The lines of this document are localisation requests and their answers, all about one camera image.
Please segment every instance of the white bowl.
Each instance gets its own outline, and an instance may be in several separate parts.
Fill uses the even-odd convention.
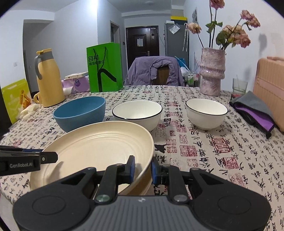
[[[125,164],[130,155],[135,157],[134,182],[119,185],[118,192],[127,195],[143,179],[147,181],[145,187],[149,185],[144,175],[153,158],[154,141],[151,134],[137,124],[123,121],[90,124],[61,136],[44,149],[44,152],[49,151],[58,154],[58,161],[43,164],[40,171],[31,173],[31,190],[87,167],[102,171],[113,164]]]
[[[162,111],[163,107],[154,101],[132,100],[115,106],[112,114],[116,120],[133,122],[152,131],[157,127]]]
[[[190,99],[185,104],[189,120],[202,130],[220,126],[228,113],[226,106],[213,100]]]

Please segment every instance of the towel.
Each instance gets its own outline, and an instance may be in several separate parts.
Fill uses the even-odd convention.
[[[275,127],[273,114],[268,106],[255,94],[249,91],[243,96],[232,99],[230,105],[248,124],[264,132],[267,139],[271,137],[271,131]]]

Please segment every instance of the gray cloth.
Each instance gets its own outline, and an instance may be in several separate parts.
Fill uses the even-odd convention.
[[[268,106],[251,91],[248,91],[245,95],[236,97],[231,100],[231,103],[241,103],[251,109],[257,110],[259,112],[269,115],[273,119],[273,114],[268,108]]]
[[[166,85],[184,86],[181,70],[177,60],[167,56],[139,57],[132,63],[124,85],[150,85],[157,78],[158,68],[169,66],[169,78]]]

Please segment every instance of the calligraphy tablecloth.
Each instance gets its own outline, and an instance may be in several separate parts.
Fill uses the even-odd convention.
[[[145,99],[163,106],[162,118],[151,132],[155,155],[160,164],[172,164],[182,171],[199,167],[242,187],[256,191],[269,201],[272,211],[265,230],[284,229],[284,136],[274,129],[272,137],[249,126],[229,105],[230,93],[211,97],[199,88],[175,86],[126,86],[119,92],[80,93],[67,101],[98,95],[106,99],[104,120],[113,120],[112,109],[119,103]],[[189,121],[185,102],[190,98],[213,99],[226,105],[229,113],[216,129],[203,131]],[[11,128],[1,145],[43,149],[65,132],[57,125],[52,112],[58,107],[40,108],[27,121],[20,120]],[[0,177],[1,193],[14,203],[30,191],[30,173]],[[166,188],[151,187],[156,195]]]

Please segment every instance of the purple jacket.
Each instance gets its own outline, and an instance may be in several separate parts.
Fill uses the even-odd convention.
[[[170,69],[167,85],[184,86],[177,60],[168,56],[136,58],[127,73],[124,85],[150,85],[152,84],[152,80],[157,78],[158,68],[166,65],[168,65]]]

